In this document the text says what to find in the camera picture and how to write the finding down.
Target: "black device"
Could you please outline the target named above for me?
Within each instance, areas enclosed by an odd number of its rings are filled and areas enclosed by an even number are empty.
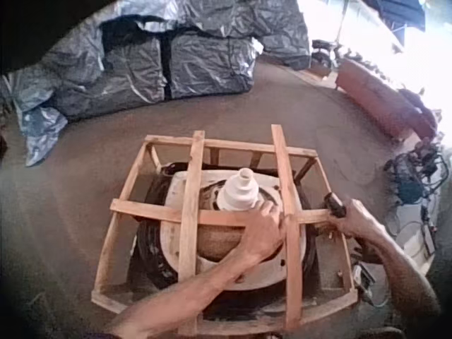
[[[439,178],[432,180],[439,168]],[[414,150],[389,160],[383,170],[394,184],[393,192],[398,197],[400,206],[415,205],[422,199],[429,199],[449,176],[449,168],[441,154],[440,145],[429,140],[420,141]]]
[[[325,205],[331,211],[331,214],[337,218],[345,218],[347,210],[342,201],[333,192],[328,193],[325,198]]]

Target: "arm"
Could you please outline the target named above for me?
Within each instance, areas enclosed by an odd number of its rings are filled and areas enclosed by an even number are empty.
[[[407,316],[437,316],[440,313],[438,299],[412,259],[360,201],[352,200],[346,208],[345,218],[332,216],[331,222],[346,235],[363,239],[375,248],[388,276],[394,306]]]
[[[284,239],[285,223],[271,202],[251,213],[239,246],[210,270],[130,306],[106,332],[123,339],[147,338],[196,317],[242,273],[269,257]]]

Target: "wooden plank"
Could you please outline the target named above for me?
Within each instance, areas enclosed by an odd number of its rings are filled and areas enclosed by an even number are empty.
[[[154,145],[190,146],[191,138],[176,136],[146,136],[145,141]],[[225,150],[257,151],[261,153],[274,153],[275,146],[265,143],[244,143],[240,141],[227,141],[217,139],[205,139],[204,146],[207,148],[219,148]],[[317,152],[308,148],[287,147],[290,155],[295,157],[317,157]]]
[[[184,204],[179,240],[178,279],[184,281],[196,274],[196,240],[198,236],[199,191],[204,152],[204,131],[195,131],[191,145],[189,167],[186,174]],[[179,327],[181,335],[196,335],[197,319]]]
[[[314,165],[316,163],[316,159],[317,158],[315,158],[315,157],[311,157],[306,161],[303,168],[301,168],[301,170],[295,176],[295,179],[294,179],[295,182],[300,182],[303,179],[303,177],[306,175],[306,173],[311,169],[312,165]]]
[[[303,318],[298,326],[319,321],[346,309],[358,302],[356,290],[333,299],[325,304],[309,307],[304,310]],[[248,335],[257,333],[281,332],[284,330],[285,319],[282,316],[262,316],[251,321],[200,321],[199,335]]]
[[[150,159],[153,161],[153,164],[155,166],[155,173],[160,173],[160,171],[162,170],[162,164],[160,163],[160,159],[158,158],[155,146],[152,143],[150,143],[148,144],[147,149],[149,152]]]
[[[292,168],[290,166],[289,154],[281,125],[271,125],[273,143],[275,144],[276,162],[278,164],[278,176],[280,178],[280,189],[282,204],[285,215],[294,215],[295,205],[295,185],[292,180]],[[297,222],[291,222],[287,226],[286,234],[286,314],[285,327],[293,330],[298,326],[302,316],[302,260],[300,258],[300,227]]]
[[[144,162],[144,155],[146,152],[146,143],[144,143],[136,158],[133,161],[132,167],[127,176],[124,187],[122,188],[121,194],[119,194],[120,199],[126,200],[130,197],[133,186],[135,185],[136,178],[140,172],[141,167]],[[119,237],[119,219],[120,215],[117,212],[113,213],[112,219],[108,226],[107,235],[105,236],[104,244],[102,246],[102,251],[100,252],[99,264],[97,265],[96,279],[94,283],[94,288],[97,291],[102,290],[102,286],[107,284],[109,272],[112,267],[112,258],[114,246],[118,241]]]
[[[210,164],[217,165],[220,163],[220,150],[218,148],[210,149]]]
[[[112,299],[110,297],[107,297],[106,295],[96,290],[93,290],[91,292],[91,302],[115,314],[120,314],[121,312],[123,312],[123,310],[130,306],[122,304],[121,302],[118,302],[117,300]]]
[[[320,159],[316,158],[316,163],[313,166],[313,170],[316,172],[316,175],[319,178],[319,186],[316,186],[316,189],[321,191],[322,196],[326,196],[326,194],[331,192],[331,186],[328,182],[325,170],[323,169]]]
[[[257,168],[261,162],[262,152],[253,152],[251,156],[251,162],[249,163],[250,168]]]
[[[151,205],[149,203],[138,203],[135,201],[122,201],[113,199],[110,210],[127,215],[133,215],[154,220],[164,220],[180,223],[182,212],[167,206]],[[249,219],[249,212],[232,212],[226,210],[199,210],[198,224],[226,227],[245,227]],[[299,224],[317,224],[328,220],[330,211],[303,210],[295,214]]]
[[[331,192],[331,186],[328,182],[328,178],[326,177],[322,163],[318,158],[316,159],[316,163],[314,164],[314,169],[316,170],[317,175],[320,177],[320,185],[322,186],[320,187],[320,189],[323,189],[324,195],[328,194],[329,192]],[[333,237],[335,242],[335,253],[332,255],[340,259],[344,289],[346,291],[353,290],[355,288],[355,284],[353,282],[352,264],[350,263],[347,240],[345,239],[344,234],[341,232],[334,232]]]

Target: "brown couch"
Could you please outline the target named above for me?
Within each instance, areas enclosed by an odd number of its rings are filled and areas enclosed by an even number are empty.
[[[405,140],[413,131],[420,138],[433,138],[436,133],[436,128],[406,97],[357,62],[343,61],[336,85],[395,139]]]

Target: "concrete floor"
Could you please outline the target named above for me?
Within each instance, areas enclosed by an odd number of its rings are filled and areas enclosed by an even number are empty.
[[[381,166],[407,146],[393,145],[345,93],[258,63],[243,95],[166,102],[72,124],[41,165],[25,168],[24,140],[11,121],[1,169],[3,283],[18,312],[47,337],[80,337],[112,315],[90,302],[97,260],[119,195],[146,134],[272,143],[282,124],[287,143],[315,148],[334,191],[361,199],[381,220],[388,192]],[[360,305],[299,332],[353,338],[381,325],[387,310]]]

